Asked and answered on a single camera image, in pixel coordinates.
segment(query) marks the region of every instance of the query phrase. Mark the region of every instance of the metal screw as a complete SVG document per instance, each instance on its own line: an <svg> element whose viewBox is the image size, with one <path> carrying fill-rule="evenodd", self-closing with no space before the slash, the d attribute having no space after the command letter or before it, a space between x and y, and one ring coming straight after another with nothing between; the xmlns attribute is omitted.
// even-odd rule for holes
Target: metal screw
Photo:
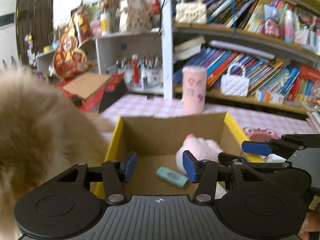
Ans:
<svg viewBox="0 0 320 240"><path fill-rule="evenodd" d="M208 202L211 200L211 197L208 194L199 194L196 196L196 200L200 202Z"/></svg>
<svg viewBox="0 0 320 240"><path fill-rule="evenodd" d="M112 202L119 202L124 199L124 196L121 194L112 194L108 197L108 199Z"/></svg>

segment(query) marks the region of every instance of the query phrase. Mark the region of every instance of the white shelf post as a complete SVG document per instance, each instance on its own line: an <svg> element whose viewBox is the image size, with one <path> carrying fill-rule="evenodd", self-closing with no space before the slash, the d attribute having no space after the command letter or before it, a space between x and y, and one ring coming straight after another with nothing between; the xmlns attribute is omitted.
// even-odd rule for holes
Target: white shelf post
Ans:
<svg viewBox="0 0 320 240"><path fill-rule="evenodd" d="M172 13L171 0L165 0L162 8L162 68L164 98L173 98L173 48L172 48Z"/></svg>

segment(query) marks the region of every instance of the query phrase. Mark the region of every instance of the dog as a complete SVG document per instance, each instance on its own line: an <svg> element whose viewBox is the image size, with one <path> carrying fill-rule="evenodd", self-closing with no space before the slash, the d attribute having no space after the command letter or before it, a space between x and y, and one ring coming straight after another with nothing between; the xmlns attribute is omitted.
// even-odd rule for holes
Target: dog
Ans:
<svg viewBox="0 0 320 240"><path fill-rule="evenodd" d="M0 240L20 236L15 203L76 163L100 166L108 149L101 132L113 125L83 114L57 89L30 71L0 75Z"/></svg>

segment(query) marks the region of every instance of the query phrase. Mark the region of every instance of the finger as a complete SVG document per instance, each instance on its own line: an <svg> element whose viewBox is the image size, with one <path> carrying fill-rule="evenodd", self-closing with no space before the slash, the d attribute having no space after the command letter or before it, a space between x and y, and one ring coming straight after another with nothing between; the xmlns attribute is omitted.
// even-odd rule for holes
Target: finger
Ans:
<svg viewBox="0 0 320 240"><path fill-rule="evenodd" d="M309 233L308 232L303 232L300 231L298 236L302 239L302 240L309 240Z"/></svg>
<svg viewBox="0 0 320 240"><path fill-rule="evenodd" d="M304 232L319 232L320 231L320 213L315 211L307 212L306 218L301 227Z"/></svg>

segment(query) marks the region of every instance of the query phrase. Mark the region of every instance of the stuffed animal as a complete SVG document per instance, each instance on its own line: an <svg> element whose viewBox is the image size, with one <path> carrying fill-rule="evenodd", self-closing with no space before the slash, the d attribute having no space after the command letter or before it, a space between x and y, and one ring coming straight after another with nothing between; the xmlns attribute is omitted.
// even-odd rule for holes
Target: stuffed animal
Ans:
<svg viewBox="0 0 320 240"><path fill-rule="evenodd" d="M195 137L192 133L189 134L176 154L176 164L182 174L186 174L182 163L182 154L186 150L190 151L199 161L207 159L214 162L218 162L218 155L223 152L214 140L205 140ZM225 189L217 183L215 199L222 198L225 193Z"/></svg>

